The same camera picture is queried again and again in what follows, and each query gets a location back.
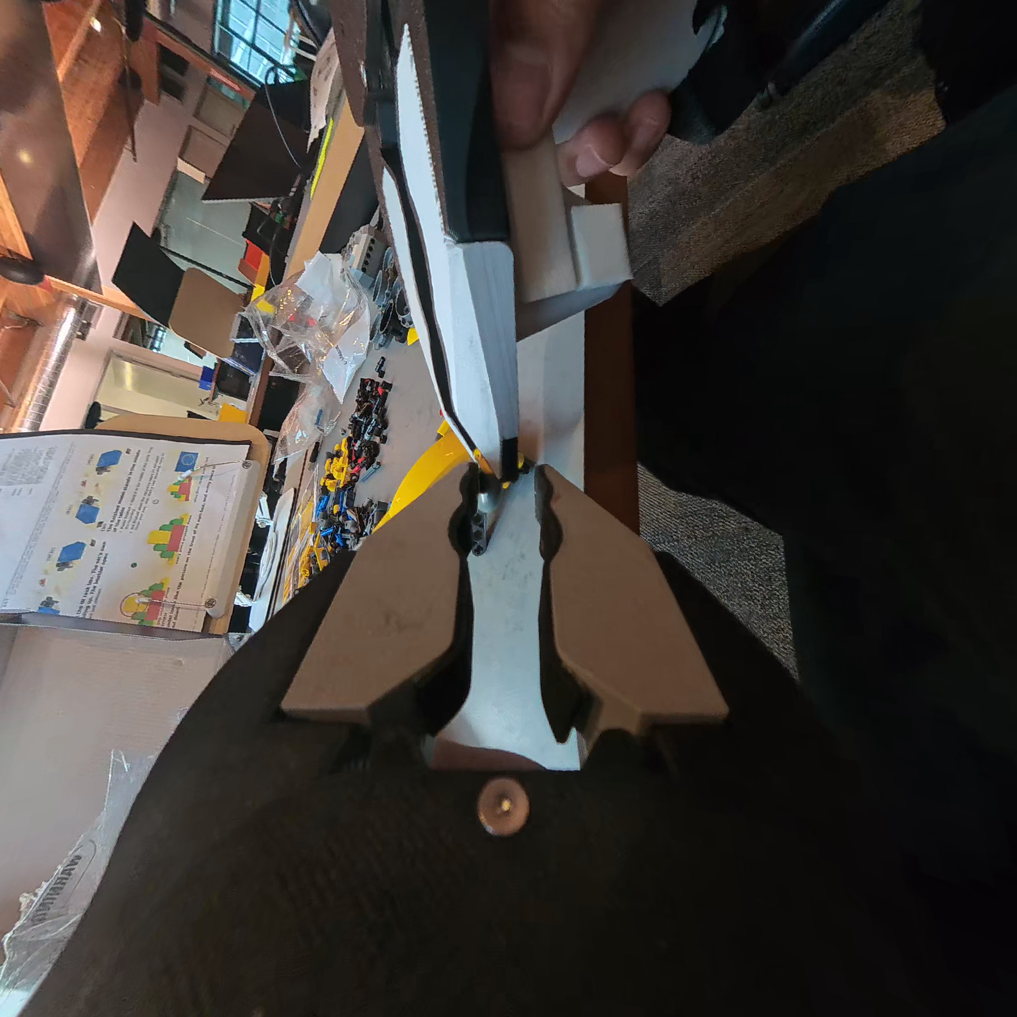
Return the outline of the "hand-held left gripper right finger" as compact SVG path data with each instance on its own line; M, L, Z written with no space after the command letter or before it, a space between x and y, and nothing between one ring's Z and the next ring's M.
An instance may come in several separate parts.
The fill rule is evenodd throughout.
M552 467L534 477L540 690L555 739L724 721L729 707L650 546Z

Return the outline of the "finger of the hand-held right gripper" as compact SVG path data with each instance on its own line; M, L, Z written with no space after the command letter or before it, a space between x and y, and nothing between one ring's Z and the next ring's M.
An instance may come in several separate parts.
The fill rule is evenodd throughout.
M414 311L441 410L501 481L518 476L515 265L485 22L404 22L396 115Z
M430 170L383 169L381 196L439 408L467 454L482 456L482 344L466 249L443 221Z

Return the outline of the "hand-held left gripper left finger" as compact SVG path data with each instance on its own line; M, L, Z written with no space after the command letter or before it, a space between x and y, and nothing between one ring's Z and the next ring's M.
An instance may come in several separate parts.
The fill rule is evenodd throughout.
M470 690L479 471L428 488L360 546L282 701L289 717L435 735Z

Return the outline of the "yellow panel vehicle assembly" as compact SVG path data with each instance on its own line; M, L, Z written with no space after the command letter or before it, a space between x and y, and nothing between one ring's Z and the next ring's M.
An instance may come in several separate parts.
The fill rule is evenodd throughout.
M471 521L472 552L479 556L487 551L501 510L502 481L496 478L478 451L473 453L472 459L480 470L476 508ZM466 448L452 432L448 422L443 421L432 445L423 452L400 482L388 510L376 528L388 524L395 515L466 464L467 460Z

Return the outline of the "long wooden-edged desk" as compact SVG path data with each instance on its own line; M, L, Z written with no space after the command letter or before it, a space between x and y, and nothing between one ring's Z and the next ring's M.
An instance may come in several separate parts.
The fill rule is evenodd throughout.
M318 251L341 253L378 208L367 137L347 97L337 101L325 134L298 214L286 275L303 270Z

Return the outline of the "person's right hand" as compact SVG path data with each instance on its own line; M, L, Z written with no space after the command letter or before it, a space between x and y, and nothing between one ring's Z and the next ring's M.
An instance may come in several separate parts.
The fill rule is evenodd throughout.
M614 1L492 1L489 66L502 149L529 149L548 136L564 107L605 11ZM668 95L641 95L621 114L591 120L556 146L567 187L605 173L630 178L655 155L671 116Z

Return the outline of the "wheeled yellow black chassis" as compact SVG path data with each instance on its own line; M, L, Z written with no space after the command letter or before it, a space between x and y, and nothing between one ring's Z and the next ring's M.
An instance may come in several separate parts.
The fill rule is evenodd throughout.
M373 349L386 349L391 343L413 345L418 341L404 283L391 248L385 251L374 276L371 300L376 310L370 332Z

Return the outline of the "grey motor block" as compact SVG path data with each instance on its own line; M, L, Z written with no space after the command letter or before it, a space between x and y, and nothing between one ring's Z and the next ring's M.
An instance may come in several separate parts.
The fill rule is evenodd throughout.
M383 267L387 252L385 232L368 224L351 235L343 252L343 261L351 273L374 280Z

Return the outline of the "white paper slip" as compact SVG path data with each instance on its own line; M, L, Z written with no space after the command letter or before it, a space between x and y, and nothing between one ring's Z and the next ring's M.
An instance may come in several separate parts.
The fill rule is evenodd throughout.
M340 404L361 369L369 348L369 334L349 331L324 356L322 374Z

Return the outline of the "white flat device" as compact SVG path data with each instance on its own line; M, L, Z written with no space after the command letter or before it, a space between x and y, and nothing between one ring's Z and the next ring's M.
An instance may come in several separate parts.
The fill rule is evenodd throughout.
M297 504L297 489L290 488L281 495L273 513L252 596L251 612L256 619L261 618L258 626L272 616L276 595L282 587L284 561L296 526Z

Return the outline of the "pile of small building pieces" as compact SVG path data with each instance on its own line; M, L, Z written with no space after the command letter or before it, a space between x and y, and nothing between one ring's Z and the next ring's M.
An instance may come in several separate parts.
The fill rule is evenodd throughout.
M387 502L362 498L359 486L380 468L388 442L391 390L388 358L381 356L373 375L360 379L340 439L316 456L312 486L299 504L283 585L285 600L328 567L338 553L357 550L387 511Z

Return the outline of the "black monitor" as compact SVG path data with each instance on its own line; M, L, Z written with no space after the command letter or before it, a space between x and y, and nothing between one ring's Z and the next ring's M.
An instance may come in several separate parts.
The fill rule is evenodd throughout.
M255 92L202 195L206 202L287 197L313 168L310 82L265 83Z

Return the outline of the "small clear plastic bag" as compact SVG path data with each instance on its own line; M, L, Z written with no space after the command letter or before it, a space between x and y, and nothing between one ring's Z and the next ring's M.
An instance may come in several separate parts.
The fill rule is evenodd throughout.
M280 429L273 465L284 463L326 438L340 413L341 404L327 382L301 388Z

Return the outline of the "brown chair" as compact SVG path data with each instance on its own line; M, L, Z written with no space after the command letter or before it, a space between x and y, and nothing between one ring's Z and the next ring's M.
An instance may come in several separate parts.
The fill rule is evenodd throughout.
M233 354L234 325L245 306L243 293L192 266L182 275L168 327L185 343L226 360Z

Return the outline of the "paned window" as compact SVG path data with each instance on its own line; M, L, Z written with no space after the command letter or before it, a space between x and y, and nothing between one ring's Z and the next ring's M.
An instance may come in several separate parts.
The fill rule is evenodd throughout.
M288 1L216 1L212 52L257 83L295 81L294 29Z

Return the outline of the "black panel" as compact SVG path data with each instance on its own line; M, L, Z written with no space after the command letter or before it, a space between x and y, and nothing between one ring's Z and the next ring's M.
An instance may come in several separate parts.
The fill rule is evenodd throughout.
M185 270L134 222L113 272L112 284L151 320L169 326L184 274Z

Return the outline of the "printed building-blocks poster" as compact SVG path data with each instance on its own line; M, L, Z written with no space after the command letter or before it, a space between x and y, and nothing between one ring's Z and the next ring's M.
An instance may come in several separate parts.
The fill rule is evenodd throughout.
M191 419L3 434L2 617L224 632L266 458L252 427Z

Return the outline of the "cardboard kit box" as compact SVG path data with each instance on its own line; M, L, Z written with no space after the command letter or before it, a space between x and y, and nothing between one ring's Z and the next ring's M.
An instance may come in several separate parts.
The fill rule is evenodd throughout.
M104 807L113 753L159 753L232 652L224 635L2 617L2 934Z

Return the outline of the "dark ceiling panel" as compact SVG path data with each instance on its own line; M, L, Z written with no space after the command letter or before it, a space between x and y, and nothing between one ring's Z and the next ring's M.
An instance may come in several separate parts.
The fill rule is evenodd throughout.
M1 172L29 256L95 290L100 274L44 3L1 3Z

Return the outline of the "crumpled clear plastic bags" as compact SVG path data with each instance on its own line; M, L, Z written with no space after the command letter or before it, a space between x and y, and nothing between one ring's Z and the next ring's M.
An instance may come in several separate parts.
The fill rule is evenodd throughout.
M22 895L2 938L2 1015L20 1014L81 922L156 759L111 753L104 807L52 876Z

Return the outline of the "metal ventilation duct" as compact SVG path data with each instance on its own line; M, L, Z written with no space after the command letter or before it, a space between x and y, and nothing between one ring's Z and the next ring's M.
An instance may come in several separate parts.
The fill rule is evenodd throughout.
M88 307L83 298L68 297L58 306L52 323L35 330L12 387L2 387L3 433L42 429L73 343L89 330Z

